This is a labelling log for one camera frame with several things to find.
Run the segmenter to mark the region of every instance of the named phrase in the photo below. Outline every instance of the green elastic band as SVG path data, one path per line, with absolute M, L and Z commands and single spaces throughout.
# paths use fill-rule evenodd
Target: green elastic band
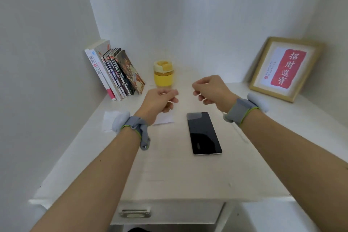
M 130 127 L 132 128 L 130 125 L 123 125 L 121 129 L 123 129 L 124 127 Z M 133 129 L 140 137 L 140 140 L 141 140 L 141 134 L 136 130 L 136 129 Z
M 252 109 L 249 109 L 248 110 L 248 112 L 246 112 L 246 114 L 244 115 L 244 117 L 242 118 L 242 120 L 241 120 L 241 124 L 243 123 L 243 121 L 244 121 L 244 119 L 246 118 L 246 116 L 250 113 L 250 111 L 253 111 L 254 109 L 259 109 L 259 107 L 254 107 L 254 108 L 252 108 Z

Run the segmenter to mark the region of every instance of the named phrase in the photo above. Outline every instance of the desk drawer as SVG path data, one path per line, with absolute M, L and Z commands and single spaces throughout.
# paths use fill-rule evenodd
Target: desk drawer
M 213 200 L 120 202 L 111 224 L 214 224 L 222 206 Z

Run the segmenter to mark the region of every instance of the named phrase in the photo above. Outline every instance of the hand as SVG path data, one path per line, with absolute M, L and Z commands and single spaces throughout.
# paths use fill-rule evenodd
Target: hand
M 225 113 L 228 113 L 233 107 L 239 96 L 233 94 L 224 81 L 218 75 L 204 77 L 192 84 L 194 95 L 198 96 L 203 104 L 216 104 L 216 107 Z
M 173 103 L 179 102 L 175 97 L 178 94 L 179 93 L 176 89 L 151 89 L 146 94 L 141 107 L 134 115 L 141 117 L 146 121 L 148 126 L 151 126 L 159 113 L 167 113 L 169 112 L 169 109 L 174 108 Z

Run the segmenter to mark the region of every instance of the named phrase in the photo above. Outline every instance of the forearm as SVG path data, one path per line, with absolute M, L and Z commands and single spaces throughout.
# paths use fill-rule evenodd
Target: forearm
M 348 163 L 259 110 L 241 129 L 322 231 L 348 230 Z
M 32 232 L 106 231 L 139 149 L 125 127 L 57 199 Z

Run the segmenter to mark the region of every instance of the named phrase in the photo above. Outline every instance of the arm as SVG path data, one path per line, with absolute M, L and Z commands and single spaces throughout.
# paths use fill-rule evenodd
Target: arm
M 238 98 L 217 75 L 192 86 L 199 101 L 226 113 Z M 241 129 L 322 231 L 348 230 L 348 163 L 259 110 L 249 113 Z
M 152 89 L 135 113 L 152 125 L 160 112 L 173 109 L 177 90 Z M 125 127 L 56 200 L 32 232 L 106 231 L 115 214 L 140 137 Z

